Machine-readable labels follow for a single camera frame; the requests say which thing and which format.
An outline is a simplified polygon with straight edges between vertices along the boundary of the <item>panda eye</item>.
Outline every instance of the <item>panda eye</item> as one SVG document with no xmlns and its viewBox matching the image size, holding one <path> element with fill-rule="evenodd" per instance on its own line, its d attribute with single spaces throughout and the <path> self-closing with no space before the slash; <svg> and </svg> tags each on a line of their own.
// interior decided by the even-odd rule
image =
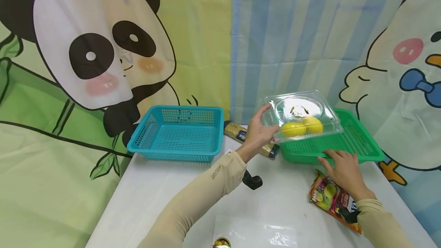
<svg viewBox="0 0 441 248">
<path fill-rule="evenodd" d="M 430 38 L 431 42 L 438 42 L 440 40 L 441 40 L 441 31 L 438 31 L 438 32 L 434 33 L 432 35 L 432 37 Z"/>
<path fill-rule="evenodd" d="M 133 40 L 134 42 L 138 42 L 139 39 L 137 38 L 137 36 L 135 34 L 130 34 L 129 35 L 130 39 Z"/>
<path fill-rule="evenodd" d="M 90 62 L 92 62 L 93 60 L 96 59 L 96 54 L 89 51 L 89 52 L 85 53 L 85 58 L 87 60 L 89 60 Z"/>
<path fill-rule="evenodd" d="M 152 37 L 131 21 L 119 21 L 112 29 L 113 39 L 119 47 L 143 57 L 151 57 L 156 52 Z"/>
<path fill-rule="evenodd" d="M 82 34 L 69 47 L 70 65 L 83 80 L 98 77 L 107 71 L 114 56 L 112 44 L 100 34 Z"/>
</svg>

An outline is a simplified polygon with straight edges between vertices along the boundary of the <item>panda pink cheek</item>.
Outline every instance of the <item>panda pink cheek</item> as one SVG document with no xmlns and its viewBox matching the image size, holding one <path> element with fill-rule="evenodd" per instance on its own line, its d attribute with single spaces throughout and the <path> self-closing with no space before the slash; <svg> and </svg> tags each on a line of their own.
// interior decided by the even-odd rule
<svg viewBox="0 0 441 248">
<path fill-rule="evenodd" d="M 423 47 L 424 43 L 421 39 L 405 39 L 395 46 L 392 55 L 398 63 L 409 64 L 418 59 L 423 51 Z"/>
<path fill-rule="evenodd" d="M 109 73 L 87 80 L 85 84 L 87 94 L 93 97 L 109 94 L 117 88 L 118 79 Z"/>
</svg>

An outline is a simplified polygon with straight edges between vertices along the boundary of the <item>plastic clamshell lid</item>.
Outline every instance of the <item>plastic clamshell lid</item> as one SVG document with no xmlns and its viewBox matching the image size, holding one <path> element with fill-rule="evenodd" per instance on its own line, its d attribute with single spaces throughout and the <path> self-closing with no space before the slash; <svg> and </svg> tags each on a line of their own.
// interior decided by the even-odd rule
<svg viewBox="0 0 441 248">
<path fill-rule="evenodd" d="M 263 114 L 262 123 L 281 127 L 274 135 L 276 143 L 343 131 L 337 114 L 317 90 L 268 96 L 261 104 L 271 104 L 271 108 Z"/>
</svg>

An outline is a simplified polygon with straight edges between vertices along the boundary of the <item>hand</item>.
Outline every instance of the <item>hand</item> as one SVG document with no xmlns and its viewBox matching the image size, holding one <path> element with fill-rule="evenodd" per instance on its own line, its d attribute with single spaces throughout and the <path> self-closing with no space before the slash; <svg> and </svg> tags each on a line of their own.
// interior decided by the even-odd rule
<svg viewBox="0 0 441 248">
<path fill-rule="evenodd" d="M 247 129 L 247 137 L 244 144 L 236 151 L 245 163 L 248 163 L 258 154 L 265 144 L 271 141 L 273 135 L 280 130 L 279 126 L 265 127 L 262 124 L 262 115 L 271 107 L 270 104 L 262 106 L 250 121 Z"/>
<path fill-rule="evenodd" d="M 328 176 L 337 185 L 345 189 L 356 202 L 368 198 L 377 199 L 375 194 L 364 183 L 356 154 L 351 155 L 349 152 L 342 150 L 325 150 L 323 153 L 329 155 L 335 163 L 333 168 L 325 158 L 318 158 Z"/>
</svg>

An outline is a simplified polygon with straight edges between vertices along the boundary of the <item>white table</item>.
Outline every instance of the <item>white table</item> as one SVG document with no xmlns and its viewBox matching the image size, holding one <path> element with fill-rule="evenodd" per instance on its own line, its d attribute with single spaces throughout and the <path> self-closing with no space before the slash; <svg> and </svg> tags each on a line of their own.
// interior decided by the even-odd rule
<svg viewBox="0 0 441 248">
<path fill-rule="evenodd" d="M 224 137 L 223 152 L 239 146 Z M 135 155 L 87 248 L 136 247 L 170 199 L 208 167 L 200 163 L 156 162 Z M 365 237 L 308 203 L 307 194 L 316 167 L 287 163 L 280 155 L 275 160 L 257 155 L 247 169 L 252 176 L 261 176 L 263 186 L 253 191 L 241 184 L 221 199 L 189 231 L 184 247 L 210 248 L 217 215 L 287 225 L 296 230 L 298 247 L 372 247 Z M 415 246 L 435 248 L 435 243 L 375 164 L 365 163 L 360 168 L 368 187 L 386 210 L 395 215 Z"/>
</svg>

